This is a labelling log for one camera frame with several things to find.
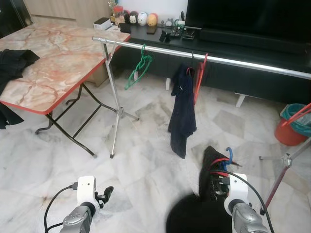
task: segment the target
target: black cloth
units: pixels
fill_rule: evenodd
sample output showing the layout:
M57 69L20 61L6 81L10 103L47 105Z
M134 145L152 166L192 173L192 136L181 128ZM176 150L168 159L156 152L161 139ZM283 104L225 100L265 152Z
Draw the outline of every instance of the black cloth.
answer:
M22 78L24 68L35 63L39 57L30 50L0 51L0 95L10 80ZM8 107L0 103L0 129L24 120Z
M171 148L181 158L186 156L187 137L196 131L192 77L187 75L185 64L174 74L172 96L176 96L168 132L171 133Z
M23 121L19 115L0 103L0 130L5 130L7 125L16 125Z
M168 214L166 233L232 233L232 218L224 207L224 197L215 197L211 169L221 169L216 159L227 159L209 146L204 151L199 178L199 196L182 198Z

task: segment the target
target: figurine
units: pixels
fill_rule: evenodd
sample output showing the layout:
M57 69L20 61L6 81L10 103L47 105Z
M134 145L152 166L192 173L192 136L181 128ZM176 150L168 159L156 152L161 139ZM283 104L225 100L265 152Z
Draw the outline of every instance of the figurine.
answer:
M130 23L130 12L128 10L124 10L124 20L125 23Z
M145 12L141 12L138 17L137 21L140 26L145 26L147 24L147 14Z
M149 27L154 27L157 25L157 14L156 13L151 13L150 15L148 15L147 24Z
M130 13L130 23L137 24L137 17L138 17L137 11L132 11Z
M168 18L166 23L165 23L165 26L171 27L172 25L173 25L173 18L171 18L171 19Z

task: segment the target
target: white wall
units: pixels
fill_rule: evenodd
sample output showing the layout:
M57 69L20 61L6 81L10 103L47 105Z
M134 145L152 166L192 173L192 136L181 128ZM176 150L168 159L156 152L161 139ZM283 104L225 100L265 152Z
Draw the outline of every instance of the white wall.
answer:
M157 13L159 22L166 22L167 18L179 18L182 11L186 16L188 0L119 0L119 5L123 6L124 10L138 13Z

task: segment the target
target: black television screen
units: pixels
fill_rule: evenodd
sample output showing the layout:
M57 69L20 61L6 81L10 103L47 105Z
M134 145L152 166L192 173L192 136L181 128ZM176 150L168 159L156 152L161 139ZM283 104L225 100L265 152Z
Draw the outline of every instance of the black television screen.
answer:
M188 0L186 26L310 43L311 0Z

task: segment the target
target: tripod stand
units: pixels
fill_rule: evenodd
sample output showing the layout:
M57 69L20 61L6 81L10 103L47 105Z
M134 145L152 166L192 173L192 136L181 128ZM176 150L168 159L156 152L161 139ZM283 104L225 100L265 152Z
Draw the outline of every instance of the tripod stand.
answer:
M266 157L259 156L260 160L279 160L279 159L281 159L281 162L284 165L284 168L281 170L281 172L277 176L276 180L274 181L274 184L273 184L272 188L270 189L268 196L265 200L265 205L267 208L268 208L273 196L275 195L277 188L280 185L283 177L285 176L286 171L293 165L294 159L297 158L308 146L310 146L310 141L311 141L311 137L309 137L304 143L302 143L294 153L292 153L292 154L285 153L281 158L275 158L272 156L266 156ZM263 208L261 208L260 214L261 215L265 214Z

